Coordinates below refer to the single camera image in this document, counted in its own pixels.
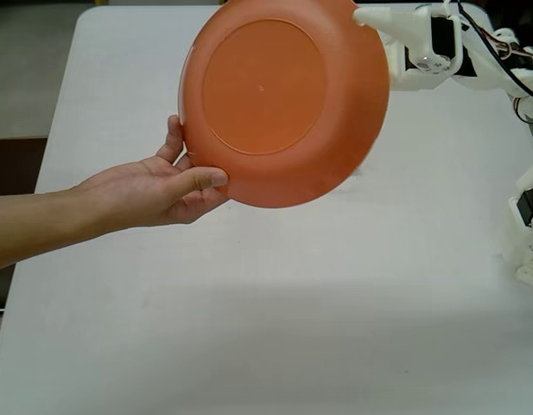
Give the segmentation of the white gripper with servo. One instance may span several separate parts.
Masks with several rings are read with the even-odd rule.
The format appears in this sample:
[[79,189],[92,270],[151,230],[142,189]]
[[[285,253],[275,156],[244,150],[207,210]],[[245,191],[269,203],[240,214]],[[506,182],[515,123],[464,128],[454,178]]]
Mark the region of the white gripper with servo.
[[[385,45],[393,91],[433,90],[448,77],[476,75],[464,45],[470,25],[443,3],[425,3],[414,10],[357,7],[352,18],[400,41]],[[420,42],[420,47],[404,45]]]

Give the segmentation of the person's right hand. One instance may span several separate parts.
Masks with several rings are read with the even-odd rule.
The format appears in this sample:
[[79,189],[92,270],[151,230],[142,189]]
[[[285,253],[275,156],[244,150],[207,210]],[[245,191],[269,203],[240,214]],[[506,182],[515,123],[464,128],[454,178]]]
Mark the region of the person's right hand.
[[228,175],[193,166],[184,144],[181,121],[172,115],[155,155],[106,169],[77,185],[89,203],[93,232],[101,236],[134,227],[190,224],[226,202],[219,189]]

